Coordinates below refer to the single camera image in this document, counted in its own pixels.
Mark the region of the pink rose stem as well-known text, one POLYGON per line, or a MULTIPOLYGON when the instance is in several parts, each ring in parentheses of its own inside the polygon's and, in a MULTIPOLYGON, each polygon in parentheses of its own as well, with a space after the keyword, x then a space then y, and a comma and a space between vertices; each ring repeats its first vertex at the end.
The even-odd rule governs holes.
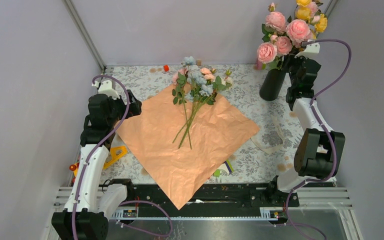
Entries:
POLYGON ((300 44, 313 39, 313 33, 309 25, 302 19, 292 20, 286 26, 286 34, 294 44, 300 44))

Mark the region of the yellow rose stem bunch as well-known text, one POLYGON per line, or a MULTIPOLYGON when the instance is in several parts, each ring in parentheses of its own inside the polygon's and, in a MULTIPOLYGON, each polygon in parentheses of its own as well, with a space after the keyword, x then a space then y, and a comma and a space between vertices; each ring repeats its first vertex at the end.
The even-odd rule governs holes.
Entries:
POLYGON ((304 20, 313 26, 315 33, 323 33, 328 27, 328 17, 320 9, 321 0, 296 0, 295 19, 304 20))

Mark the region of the colourful flower bouquet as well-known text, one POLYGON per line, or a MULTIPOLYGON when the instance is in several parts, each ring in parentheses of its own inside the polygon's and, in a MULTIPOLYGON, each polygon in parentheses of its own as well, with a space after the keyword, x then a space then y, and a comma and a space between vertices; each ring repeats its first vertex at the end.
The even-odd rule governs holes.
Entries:
POLYGON ((220 92, 229 90, 233 86, 231 75, 233 71, 227 69, 224 76, 215 75, 214 68, 200 67, 192 56, 186 56, 181 62, 181 68, 173 77, 173 104, 180 105, 184 111, 185 123, 177 132, 173 143, 181 137, 178 148, 188 140, 192 148, 190 129, 198 111, 205 105, 214 105, 220 92))

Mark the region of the peach wrapping paper sheet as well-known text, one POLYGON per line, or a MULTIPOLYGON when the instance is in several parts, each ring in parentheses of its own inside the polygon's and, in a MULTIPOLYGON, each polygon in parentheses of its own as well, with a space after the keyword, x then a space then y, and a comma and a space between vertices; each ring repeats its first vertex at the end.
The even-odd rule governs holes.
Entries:
POLYGON ((117 134, 148 174, 181 209, 207 179, 260 128, 218 95, 186 125, 192 104, 175 105, 170 85, 142 103, 117 134))

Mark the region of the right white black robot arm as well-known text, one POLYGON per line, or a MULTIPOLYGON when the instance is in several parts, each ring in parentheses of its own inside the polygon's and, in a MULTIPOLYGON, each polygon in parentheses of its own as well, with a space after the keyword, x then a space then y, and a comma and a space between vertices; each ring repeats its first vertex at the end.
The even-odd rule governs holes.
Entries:
POLYGON ((318 109, 313 86, 320 68, 315 60, 292 54, 283 62, 282 72, 289 75, 291 83, 285 100, 304 133, 294 155, 293 168, 274 177, 264 191, 265 200, 276 207, 287 205, 298 188, 330 180, 338 171, 346 139, 328 125, 318 109))

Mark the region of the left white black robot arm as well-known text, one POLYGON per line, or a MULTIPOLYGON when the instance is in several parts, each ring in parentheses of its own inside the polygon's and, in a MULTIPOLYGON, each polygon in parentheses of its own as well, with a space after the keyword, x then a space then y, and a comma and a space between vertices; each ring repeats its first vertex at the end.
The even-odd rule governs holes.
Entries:
POLYGON ((116 127, 123 120, 141 114, 142 103, 131 90, 128 104, 118 96, 98 93, 88 99, 88 115, 80 135, 77 175, 63 210, 52 215, 51 224, 62 240, 104 240, 109 220, 119 204, 128 206, 135 200, 130 184, 112 183, 97 198, 100 177, 110 155, 116 127))

